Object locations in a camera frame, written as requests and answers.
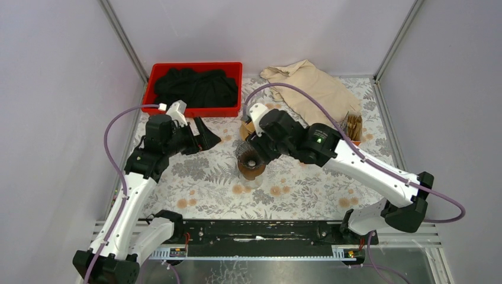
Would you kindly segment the light wooden ring holder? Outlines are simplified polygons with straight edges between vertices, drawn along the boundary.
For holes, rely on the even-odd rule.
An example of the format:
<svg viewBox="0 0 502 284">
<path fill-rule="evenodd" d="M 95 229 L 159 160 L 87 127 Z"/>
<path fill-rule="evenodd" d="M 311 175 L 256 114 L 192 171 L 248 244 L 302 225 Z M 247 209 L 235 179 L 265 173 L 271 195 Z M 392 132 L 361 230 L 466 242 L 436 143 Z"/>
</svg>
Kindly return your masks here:
<svg viewBox="0 0 502 284">
<path fill-rule="evenodd" d="M 242 124 L 239 128 L 239 133 L 240 133 L 240 137 L 243 141 L 245 141 L 247 139 L 247 137 L 250 136 L 254 132 L 255 132 L 255 126 L 252 122 L 242 121 Z"/>
</svg>

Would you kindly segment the grey ribbed glass dripper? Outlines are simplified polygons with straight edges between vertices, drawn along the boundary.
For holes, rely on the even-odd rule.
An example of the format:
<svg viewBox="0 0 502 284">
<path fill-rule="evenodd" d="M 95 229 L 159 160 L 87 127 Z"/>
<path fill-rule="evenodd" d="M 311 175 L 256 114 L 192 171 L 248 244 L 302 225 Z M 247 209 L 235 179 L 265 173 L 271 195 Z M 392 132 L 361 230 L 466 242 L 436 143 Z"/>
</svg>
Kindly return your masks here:
<svg viewBox="0 0 502 284">
<path fill-rule="evenodd" d="M 257 151 L 247 141 L 242 141 L 235 151 L 236 159 L 239 165 L 245 169 L 257 169 L 263 165 L 263 161 Z"/>
</svg>

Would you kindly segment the dark wooden ring holder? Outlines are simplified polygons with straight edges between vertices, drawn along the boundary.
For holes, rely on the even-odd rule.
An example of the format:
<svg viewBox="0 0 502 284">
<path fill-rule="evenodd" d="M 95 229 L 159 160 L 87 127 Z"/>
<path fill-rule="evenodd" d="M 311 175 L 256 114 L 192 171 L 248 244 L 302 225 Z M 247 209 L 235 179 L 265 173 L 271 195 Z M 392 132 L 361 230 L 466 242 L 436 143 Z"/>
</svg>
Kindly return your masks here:
<svg viewBox="0 0 502 284">
<path fill-rule="evenodd" d="M 255 180 L 265 171 L 266 165 L 255 160 L 237 161 L 237 168 L 246 180 Z"/>
</svg>

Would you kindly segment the orange coffee filter box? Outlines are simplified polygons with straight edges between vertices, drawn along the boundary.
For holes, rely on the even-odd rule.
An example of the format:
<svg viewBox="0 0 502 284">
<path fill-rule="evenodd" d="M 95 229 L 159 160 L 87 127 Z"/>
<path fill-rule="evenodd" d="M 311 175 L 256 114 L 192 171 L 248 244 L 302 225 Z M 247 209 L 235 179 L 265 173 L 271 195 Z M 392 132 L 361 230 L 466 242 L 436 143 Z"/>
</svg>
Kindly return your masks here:
<svg viewBox="0 0 502 284">
<path fill-rule="evenodd" d="M 362 116 L 360 114 L 348 112 L 341 123 L 341 128 L 353 144 L 360 145 L 363 132 Z"/>
</svg>

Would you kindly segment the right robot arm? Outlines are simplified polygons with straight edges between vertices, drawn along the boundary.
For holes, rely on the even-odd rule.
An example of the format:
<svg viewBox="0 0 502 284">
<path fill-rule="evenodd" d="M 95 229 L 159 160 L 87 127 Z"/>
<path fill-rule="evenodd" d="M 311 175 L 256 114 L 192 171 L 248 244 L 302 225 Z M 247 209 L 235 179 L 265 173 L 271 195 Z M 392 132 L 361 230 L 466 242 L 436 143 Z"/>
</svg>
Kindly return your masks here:
<svg viewBox="0 0 502 284">
<path fill-rule="evenodd" d="M 380 228 L 415 233 L 421 226 L 427 210 L 427 193 L 411 183 L 423 177 L 432 180 L 432 175 L 405 173 L 377 160 L 376 165 L 390 174 L 381 172 L 371 166 L 372 156 L 358 156 L 358 148 L 331 126 L 315 123 L 303 127 L 286 111 L 257 104 L 247 111 L 247 116 L 255 127 L 247 141 L 265 163 L 283 154 L 304 164 L 348 175 L 382 195 L 383 199 L 377 203 L 345 214 L 339 228 L 345 243 L 353 244 Z"/>
</svg>

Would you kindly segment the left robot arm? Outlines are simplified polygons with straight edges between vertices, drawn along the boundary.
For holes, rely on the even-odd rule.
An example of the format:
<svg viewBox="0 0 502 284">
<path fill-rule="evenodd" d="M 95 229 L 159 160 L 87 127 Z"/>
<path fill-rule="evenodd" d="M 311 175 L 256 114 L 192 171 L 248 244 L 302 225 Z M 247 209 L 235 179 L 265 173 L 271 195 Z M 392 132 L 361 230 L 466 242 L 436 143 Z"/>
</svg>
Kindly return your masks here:
<svg viewBox="0 0 502 284">
<path fill-rule="evenodd" d="M 123 188 L 102 231 L 89 249 L 78 250 L 73 257 L 84 283 L 135 283 L 142 264 L 164 241 L 182 239 L 182 215 L 159 213 L 135 241 L 131 240 L 141 208 L 168 168 L 169 159 L 209 150 L 221 141 L 201 118 L 194 121 L 198 134 L 192 132 L 182 114 L 149 117 L 145 135 L 121 171 Z"/>
</svg>

